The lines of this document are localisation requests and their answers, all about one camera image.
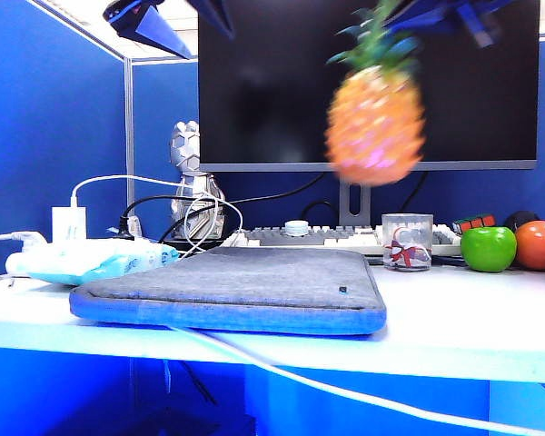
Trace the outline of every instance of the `robot figurine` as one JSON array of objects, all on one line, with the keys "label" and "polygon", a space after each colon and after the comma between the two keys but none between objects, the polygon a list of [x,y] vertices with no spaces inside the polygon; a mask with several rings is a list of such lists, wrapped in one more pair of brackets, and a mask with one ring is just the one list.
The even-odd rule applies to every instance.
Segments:
[{"label": "robot figurine", "polygon": [[[198,123],[190,121],[188,124],[177,123],[173,127],[172,140],[170,142],[170,161],[182,173],[181,184],[186,187],[178,187],[175,194],[186,197],[200,197],[202,193],[210,193],[214,197],[224,200],[224,194],[218,187],[213,174],[200,171],[200,130]],[[198,201],[192,205],[191,200],[172,200],[172,219],[176,221],[183,219],[188,209],[192,211],[210,206],[212,202]],[[223,233],[224,218],[223,207],[213,208],[198,214],[189,214],[187,225],[178,226],[172,232],[174,239],[185,239],[187,234],[190,239],[202,239],[212,225],[214,214],[216,224],[208,234],[207,240],[220,239]]]}]

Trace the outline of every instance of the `gray laptop sleeve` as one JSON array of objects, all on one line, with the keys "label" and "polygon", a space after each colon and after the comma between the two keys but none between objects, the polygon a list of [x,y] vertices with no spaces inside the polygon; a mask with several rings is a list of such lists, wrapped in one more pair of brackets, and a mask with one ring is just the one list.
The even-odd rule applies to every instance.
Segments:
[{"label": "gray laptop sleeve", "polygon": [[237,332],[368,334],[386,320],[366,259],[341,250],[218,247],[83,284],[70,303],[102,322]]}]

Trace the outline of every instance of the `wet wipes package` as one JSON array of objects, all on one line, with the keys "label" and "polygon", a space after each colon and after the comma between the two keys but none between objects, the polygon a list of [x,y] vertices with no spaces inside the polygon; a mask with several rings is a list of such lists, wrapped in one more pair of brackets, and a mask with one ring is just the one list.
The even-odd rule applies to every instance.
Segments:
[{"label": "wet wipes package", "polygon": [[173,247],[145,239],[83,239],[14,253],[6,261],[6,270],[46,282],[79,285],[152,270],[177,258]]}]

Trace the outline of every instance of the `glass cup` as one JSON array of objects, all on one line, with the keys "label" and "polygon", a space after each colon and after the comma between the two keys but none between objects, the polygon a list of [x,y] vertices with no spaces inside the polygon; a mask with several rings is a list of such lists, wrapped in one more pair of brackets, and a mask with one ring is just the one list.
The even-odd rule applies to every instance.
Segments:
[{"label": "glass cup", "polygon": [[381,216],[383,265],[398,271],[431,267],[433,216],[424,213],[386,213]]}]

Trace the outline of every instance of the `apple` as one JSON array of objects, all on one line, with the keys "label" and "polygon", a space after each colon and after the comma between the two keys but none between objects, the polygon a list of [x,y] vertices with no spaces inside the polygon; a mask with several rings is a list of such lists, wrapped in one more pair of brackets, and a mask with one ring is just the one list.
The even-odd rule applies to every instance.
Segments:
[{"label": "apple", "polygon": [[499,273],[517,253],[517,238],[508,227],[476,227],[461,238],[464,261],[475,271]]},{"label": "apple", "polygon": [[515,232],[517,262],[531,270],[545,270],[545,221],[523,224]]}]

